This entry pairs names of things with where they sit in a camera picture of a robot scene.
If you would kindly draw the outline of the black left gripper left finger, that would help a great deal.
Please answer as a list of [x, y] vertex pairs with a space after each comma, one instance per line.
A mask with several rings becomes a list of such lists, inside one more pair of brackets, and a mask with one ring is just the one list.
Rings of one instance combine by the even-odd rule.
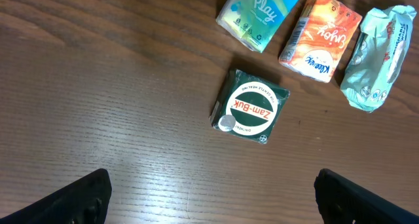
[[100, 168], [1, 218], [1, 224], [104, 224], [111, 193], [109, 173]]

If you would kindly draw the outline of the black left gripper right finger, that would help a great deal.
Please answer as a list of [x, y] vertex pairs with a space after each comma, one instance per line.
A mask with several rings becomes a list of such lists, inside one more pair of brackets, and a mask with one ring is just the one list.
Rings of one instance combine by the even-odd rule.
[[418, 216], [368, 191], [330, 169], [314, 182], [316, 203], [324, 223], [416, 224]]

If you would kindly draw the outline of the mint green wipes pack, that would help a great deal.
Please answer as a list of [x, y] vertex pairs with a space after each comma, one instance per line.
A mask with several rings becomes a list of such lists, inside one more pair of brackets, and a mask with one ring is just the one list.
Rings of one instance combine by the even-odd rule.
[[410, 5], [366, 14], [340, 85], [352, 107], [371, 113], [384, 104], [409, 50], [416, 15]]

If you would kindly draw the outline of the orange tissue pack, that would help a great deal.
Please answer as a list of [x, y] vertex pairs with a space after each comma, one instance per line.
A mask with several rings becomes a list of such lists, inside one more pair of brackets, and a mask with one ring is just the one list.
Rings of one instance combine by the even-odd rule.
[[307, 0], [279, 63], [329, 83], [362, 16], [337, 0]]

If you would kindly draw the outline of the teal tissue pack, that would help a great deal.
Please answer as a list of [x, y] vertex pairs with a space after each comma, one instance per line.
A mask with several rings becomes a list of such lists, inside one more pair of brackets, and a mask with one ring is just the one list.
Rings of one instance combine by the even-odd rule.
[[263, 52], [299, 0], [227, 0], [216, 21], [248, 49]]

